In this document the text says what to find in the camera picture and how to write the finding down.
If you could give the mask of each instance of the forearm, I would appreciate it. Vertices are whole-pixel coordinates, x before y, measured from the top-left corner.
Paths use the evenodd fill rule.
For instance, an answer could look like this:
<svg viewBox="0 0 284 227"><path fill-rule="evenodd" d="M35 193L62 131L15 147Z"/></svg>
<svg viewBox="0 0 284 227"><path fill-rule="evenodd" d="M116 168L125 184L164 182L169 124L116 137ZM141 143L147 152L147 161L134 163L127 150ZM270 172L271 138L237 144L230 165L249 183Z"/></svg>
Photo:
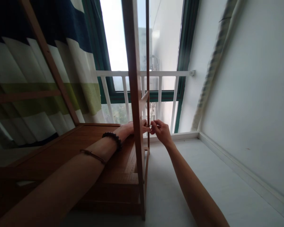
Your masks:
<svg viewBox="0 0 284 227"><path fill-rule="evenodd" d="M223 213L177 150L173 142L166 149L188 207L198 226L229 226Z"/></svg>
<svg viewBox="0 0 284 227"><path fill-rule="evenodd" d="M122 126L114 133L121 141L129 135ZM109 137L92 145L93 153L106 161L116 148L116 142ZM76 155L6 213L0 219L0 226L59 225L67 212L96 182L103 169L104 164L98 159L83 153Z"/></svg>

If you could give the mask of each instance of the hand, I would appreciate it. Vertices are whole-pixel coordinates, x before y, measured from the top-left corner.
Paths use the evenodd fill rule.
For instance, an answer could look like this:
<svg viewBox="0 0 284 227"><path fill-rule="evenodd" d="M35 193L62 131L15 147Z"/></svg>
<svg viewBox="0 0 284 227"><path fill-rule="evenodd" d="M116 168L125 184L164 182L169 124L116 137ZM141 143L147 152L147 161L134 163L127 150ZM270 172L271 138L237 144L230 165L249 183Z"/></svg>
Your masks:
<svg viewBox="0 0 284 227"><path fill-rule="evenodd" d="M174 144L168 124L163 123L161 120L151 121L151 134L156 134L158 139L163 143L164 146L170 146Z"/></svg>
<svg viewBox="0 0 284 227"><path fill-rule="evenodd" d="M134 133L132 121L122 126L127 129L129 135ZM145 133L145 132L151 132L151 128L147 127L147 120L143 119L142 120L142 133Z"/></svg>

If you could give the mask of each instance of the white railing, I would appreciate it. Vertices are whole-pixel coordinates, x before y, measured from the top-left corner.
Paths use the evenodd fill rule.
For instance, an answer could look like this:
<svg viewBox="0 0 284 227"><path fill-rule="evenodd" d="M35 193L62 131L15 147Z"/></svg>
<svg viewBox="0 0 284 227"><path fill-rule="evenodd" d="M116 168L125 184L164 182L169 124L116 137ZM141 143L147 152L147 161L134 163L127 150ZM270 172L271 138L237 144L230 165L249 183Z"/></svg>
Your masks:
<svg viewBox="0 0 284 227"><path fill-rule="evenodd" d="M130 115L129 115L129 106L128 106L128 95L127 95L127 87L126 87L126 77L128 76L128 71L96 71L97 76L101 77L105 99L107 102L108 110L109 110L109 116L110 116L110 122L114 123L113 113L111 110L111 104L109 99L109 93L107 88L107 83L105 77L122 77L123 82L123 90L124 90L124 98L125 98L125 105L126 105L126 114L127 114L127 120L130 121ZM141 71L141 86L142 86L142 96L145 94L145 84L144 84L144 78L146 76L146 71ZM175 108L176 108L176 100L177 100L177 90L179 85L179 77L180 76L193 76L195 71L150 71L149 76L150 77L159 77L159 95L158 95L158 113L161 113L161 99L162 99L162 77L163 76L175 76L175 89L174 89L174 100L173 100L173 109L172 109L172 116L171 116L171 125L170 125L170 131L173 132L173 126L174 126L174 117L175 117ZM146 118L145 115L145 105L142 107L143 112L143 119Z"/></svg>

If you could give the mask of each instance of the window frame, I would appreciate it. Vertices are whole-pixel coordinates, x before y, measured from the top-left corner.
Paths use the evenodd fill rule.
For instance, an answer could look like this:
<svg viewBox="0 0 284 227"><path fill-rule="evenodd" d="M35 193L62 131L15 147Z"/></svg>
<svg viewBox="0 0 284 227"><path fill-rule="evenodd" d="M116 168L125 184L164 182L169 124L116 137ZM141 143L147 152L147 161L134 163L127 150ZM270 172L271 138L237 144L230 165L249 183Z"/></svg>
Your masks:
<svg viewBox="0 0 284 227"><path fill-rule="evenodd" d="M93 49L96 70L111 71L100 0L82 0L82 3L85 12L87 30ZM199 0L183 0L177 71L188 71L198 8ZM177 133L179 129L185 81L186 77L179 77L176 99L176 101L178 101L178 109L176 113L174 133ZM107 104L101 77L98 77L98 83L100 88L101 104ZM125 103L124 92L115 91L113 78L106 77L106 83L109 91L110 102L112 104ZM158 94L158 90L150 91L150 102L158 102ZM127 92L127 95L128 101L131 103L130 91ZM161 102L172 102L173 97L174 90L163 90Z"/></svg>

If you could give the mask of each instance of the pipe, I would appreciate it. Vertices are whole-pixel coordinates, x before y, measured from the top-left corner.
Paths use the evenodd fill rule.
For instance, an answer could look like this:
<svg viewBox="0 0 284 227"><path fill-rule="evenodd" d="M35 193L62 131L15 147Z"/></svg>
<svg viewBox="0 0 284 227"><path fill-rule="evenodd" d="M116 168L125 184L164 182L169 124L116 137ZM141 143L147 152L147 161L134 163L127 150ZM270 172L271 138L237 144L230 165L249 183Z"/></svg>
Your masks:
<svg viewBox="0 0 284 227"><path fill-rule="evenodd" d="M204 84L203 84L203 87L202 87L202 90L201 90L201 94L200 94L200 97L199 97L197 110L196 110L195 115L193 117L191 131L197 131L198 130L200 119L201 119L202 114L203 114L203 109L204 109L204 106L207 102L209 91L210 91L211 86L212 86L212 80L214 78L217 67L218 67L220 60L221 60L222 51L223 51L223 48L224 48L224 45L225 45L225 42L226 42L227 34L229 32L229 25L230 25L231 17L233 15L234 8L235 8L236 4L237 4L237 0L228 0L226 5L225 5L225 9L224 9L224 12L222 14L222 18L219 22L219 30L218 30L218 35L217 35L217 39L216 39L216 44L215 44L215 47L214 47L213 52L211 54L210 61L209 61L208 66L207 66L207 73L206 73L205 81L204 81Z"/></svg>

